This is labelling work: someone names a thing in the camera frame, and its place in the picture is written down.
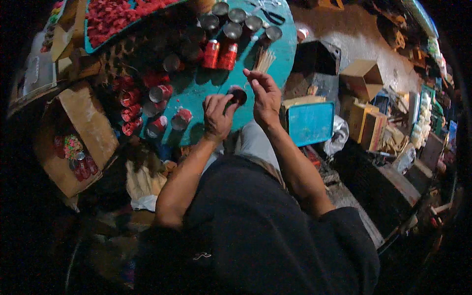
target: man's right hand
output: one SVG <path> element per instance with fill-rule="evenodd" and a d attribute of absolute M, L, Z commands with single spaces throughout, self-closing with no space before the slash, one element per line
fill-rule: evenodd
<path fill-rule="evenodd" d="M 247 81 L 254 91 L 254 119 L 263 129 L 274 124 L 280 124 L 278 113 L 282 92 L 274 79 L 268 74 L 259 71 L 243 70 Z"/>

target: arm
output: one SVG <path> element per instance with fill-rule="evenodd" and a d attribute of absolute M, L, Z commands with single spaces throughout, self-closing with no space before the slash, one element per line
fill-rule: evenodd
<path fill-rule="evenodd" d="M 156 201 L 154 224 L 180 229 L 183 217 L 194 199 L 203 168 L 215 148 L 228 136 L 238 105 L 232 104 L 223 114 L 233 95 L 214 94 L 203 102 L 206 133 L 188 157 L 174 170 Z"/>
<path fill-rule="evenodd" d="M 289 189 L 315 217 L 334 210 L 319 172 L 280 124 L 278 113 L 282 94 L 274 80 L 257 71 L 245 69 L 244 74 L 255 94 L 254 118 L 272 144 Z"/>

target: man's left hand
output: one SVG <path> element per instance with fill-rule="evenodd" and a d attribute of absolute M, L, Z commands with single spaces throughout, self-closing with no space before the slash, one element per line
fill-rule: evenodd
<path fill-rule="evenodd" d="M 221 143 L 228 137 L 233 116 L 238 108 L 237 103 L 231 104 L 225 112 L 228 101 L 233 98 L 232 94 L 212 94 L 203 101 L 203 111 L 205 113 L 205 137 L 209 140 Z"/>

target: gray pants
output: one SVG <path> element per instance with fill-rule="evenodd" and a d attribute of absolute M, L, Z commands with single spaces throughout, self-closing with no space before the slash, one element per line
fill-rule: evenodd
<path fill-rule="evenodd" d="M 211 154 L 202 174 L 223 153 L 224 148 L 221 144 Z M 278 173 L 280 173 L 280 166 L 278 165 L 274 149 L 272 148 L 272 145 L 270 144 L 270 141 L 265 135 L 264 131 L 256 123 L 256 121 L 254 121 L 254 119 L 247 123 L 241 130 L 237 140 L 235 154 L 244 158 L 248 158 L 249 160 L 262 160 L 263 162 L 271 165 Z"/>

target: box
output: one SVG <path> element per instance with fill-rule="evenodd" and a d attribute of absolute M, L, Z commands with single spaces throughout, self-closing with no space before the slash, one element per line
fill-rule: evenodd
<path fill-rule="evenodd" d="M 354 102 L 352 104 L 347 123 L 349 125 L 349 137 L 357 143 L 361 143 L 365 117 L 370 111 L 379 111 L 379 108 L 368 103 L 363 104 Z"/>
<path fill-rule="evenodd" d="M 362 131 L 361 146 L 368 151 L 378 151 L 382 143 L 382 137 L 387 124 L 387 116 L 371 111 L 366 114 Z"/>
<path fill-rule="evenodd" d="M 79 182 L 69 168 L 69 160 L 60 159 L 54 152 L 56 121 L 67 116 L 87 148 L 99 172 Z M 81 81 L 62 91 L 46 105 L 39 122 L 33 149 L 39 163 L 58 188 L 70 198 L 101 178 L 101 171 L 112 157 L 118 141 L 90 85 Z"/>
<path fill-rule="evenodd" d="M 362 103 L 371 101 L 383 88 L 382 76 L 374 60 L 356 59 L 340 76 Z"/>

